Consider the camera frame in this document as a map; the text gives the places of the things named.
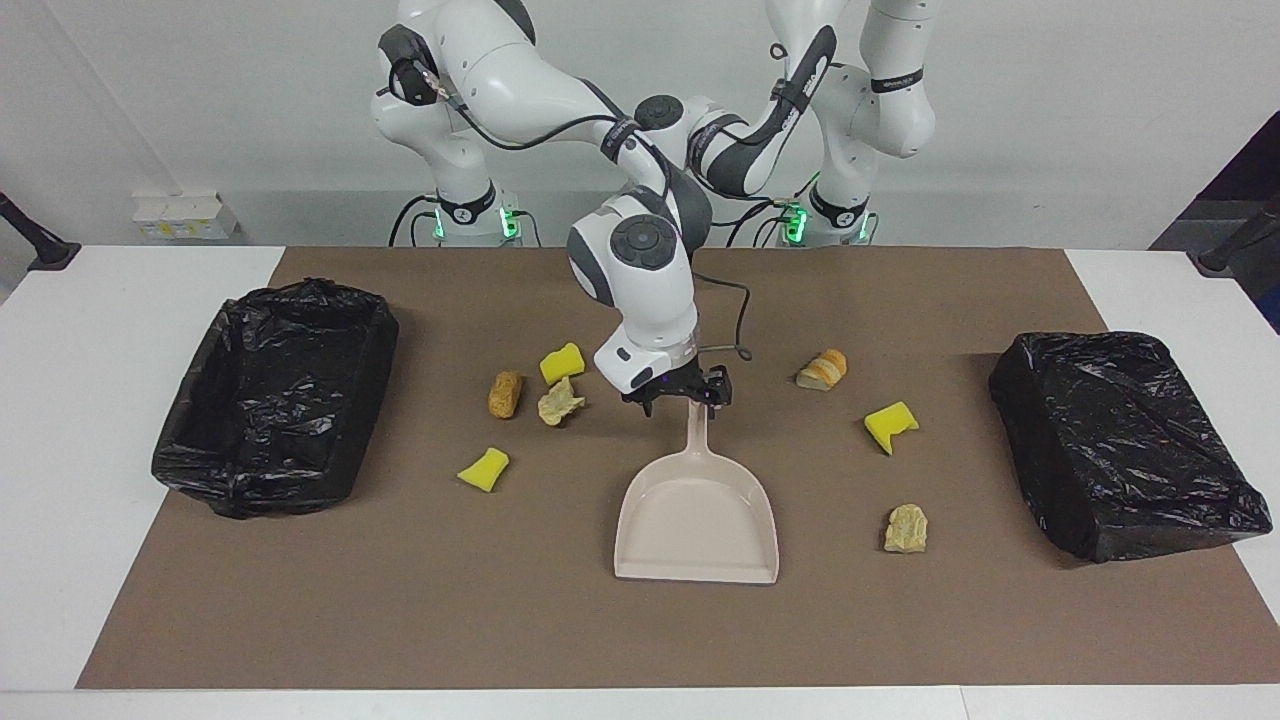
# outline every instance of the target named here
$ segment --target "black trash bag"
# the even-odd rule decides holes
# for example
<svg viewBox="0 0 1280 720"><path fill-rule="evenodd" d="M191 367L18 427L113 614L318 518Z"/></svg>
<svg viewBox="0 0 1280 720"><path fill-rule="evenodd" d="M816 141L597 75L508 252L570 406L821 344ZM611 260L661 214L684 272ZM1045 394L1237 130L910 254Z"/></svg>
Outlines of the black trash bag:
<svg viewBox="0 0 1280 720"><path fill-rule="evenodd" d="M1271 532L1266 501L1158 340L1020 334L989 389L1023 498L1071 555L1137 560Z"/></svg>
<svg viewBox="0 0 1280 720"><path fill-rule="evenodd" d="M151 473L228 518L340 502L398 332L384 299L326 279L228 300L182 379Z"/></svg>

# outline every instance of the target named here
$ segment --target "brown mat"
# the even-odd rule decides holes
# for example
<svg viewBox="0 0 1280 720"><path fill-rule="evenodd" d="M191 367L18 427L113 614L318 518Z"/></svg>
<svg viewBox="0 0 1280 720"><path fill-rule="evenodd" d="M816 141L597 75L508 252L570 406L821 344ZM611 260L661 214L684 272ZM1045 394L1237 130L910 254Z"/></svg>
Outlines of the brown mat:
<svg viewBox="0 0 1280 720"><path fill-rule="evenodd" d="M550 688L1280 682L1280 630L1231 548L1074 562L1036 528L986 395L1021 331L1102 331L1064 254L1034 250L704 251L749 282L754 363L712 447L768 489L772 588L620 582L631 477L678 450L598 373L563 429L534 413L536 363L594 348L616 315L563 251L291 249L273 284L332 277L402 323L388 398L351 500L234 521L170 493L83 688ZM736 291L699 287L704 340ZM827 346L851 372L822 395L788 375ZM493 375L534 375L515 420ZM905 400L923 424L883 456L864 414ZM513 462L484 495L453 479L489 445ZM929 551L878 551L916 502Z"/></svg>

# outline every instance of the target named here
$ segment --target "beige dustpan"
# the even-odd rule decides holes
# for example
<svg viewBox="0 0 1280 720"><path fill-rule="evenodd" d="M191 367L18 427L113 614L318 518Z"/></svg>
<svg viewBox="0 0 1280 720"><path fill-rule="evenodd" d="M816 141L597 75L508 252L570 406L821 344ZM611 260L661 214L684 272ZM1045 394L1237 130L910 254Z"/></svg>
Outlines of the beige dustpan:
<svg viewBox="0 0 1280 720"><path fill-rule="evenodd" d="M707 447L707 405L689 402L682 452L645 465L631 480L613 574L649 580L772 584L778 536L760 480Z"/></svg>

